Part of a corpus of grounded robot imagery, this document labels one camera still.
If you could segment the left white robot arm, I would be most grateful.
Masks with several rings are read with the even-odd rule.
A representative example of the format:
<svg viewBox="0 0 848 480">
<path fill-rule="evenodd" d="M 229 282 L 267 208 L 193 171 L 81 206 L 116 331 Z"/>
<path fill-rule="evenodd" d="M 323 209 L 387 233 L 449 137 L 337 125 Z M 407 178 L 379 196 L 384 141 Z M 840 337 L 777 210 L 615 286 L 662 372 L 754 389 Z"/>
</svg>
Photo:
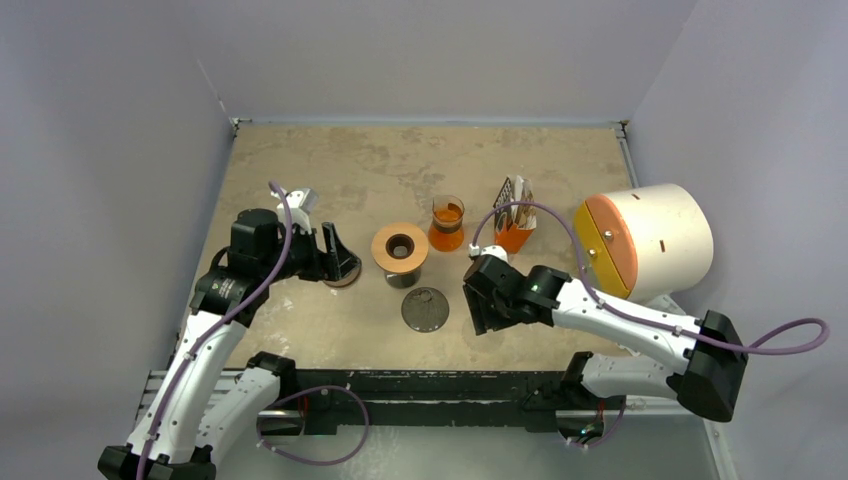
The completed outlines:
<svg viewBox="0 0 848 480">
<path fill-rule="evenodd" d="M 209 402 L 272 283 L 296 276 L 338 283 L 354 278 L 360 259 L 340 241 L 333 223 L 316 232 L 295 223 L 299 208 L 282 215 L 266 209 L 239 213 L 228 247 L 213 258 L 195 286 L 186 329 L 148 411 L 122 445 L 108 446 L 97 468 L 107 479 L 213 479 L 242 432 L 266 408 L 328 402 L 335 385 L 302 388 L 293 360 L 260 352 L 235 387 Z"/>
</svg>

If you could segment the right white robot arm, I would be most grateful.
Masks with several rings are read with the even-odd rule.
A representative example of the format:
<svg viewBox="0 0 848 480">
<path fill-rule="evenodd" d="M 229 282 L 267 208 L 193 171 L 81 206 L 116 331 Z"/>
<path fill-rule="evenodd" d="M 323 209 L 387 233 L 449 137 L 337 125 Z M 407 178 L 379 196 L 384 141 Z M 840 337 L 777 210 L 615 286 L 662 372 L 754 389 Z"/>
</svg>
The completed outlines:
<svg viewBox="0 0 848 480">
<path fill-rule="evenodd" d="M 729 317 L 671 314 L 600 293 L 569 274 L 537 265 L 524 275 L 497 256 L 478 256 L 463 277 L 476 334 L 518 324 L 587 332 L 636 351 L 615 360 L 580 352 L 561 381 L 576 407 L 617 396 L 677 401 L 715 422 L 732 419 L 748 363 Z"/>
</svg>

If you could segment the wooden ring dripper stand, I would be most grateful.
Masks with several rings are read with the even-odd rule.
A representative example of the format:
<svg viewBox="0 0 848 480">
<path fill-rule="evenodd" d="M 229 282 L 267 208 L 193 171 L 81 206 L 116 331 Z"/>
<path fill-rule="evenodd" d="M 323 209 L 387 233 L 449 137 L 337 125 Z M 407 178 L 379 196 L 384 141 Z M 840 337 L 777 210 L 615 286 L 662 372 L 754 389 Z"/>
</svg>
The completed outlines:
<svg viewBox="0 0 848 480">
<path fill-rule="evenodd" d="M 393 288 L 415 285 L 429 254 L 429 241 L 418 226 L 396 222 L 380 228 L 371 243 L 371 254 Z"/>
</svg>

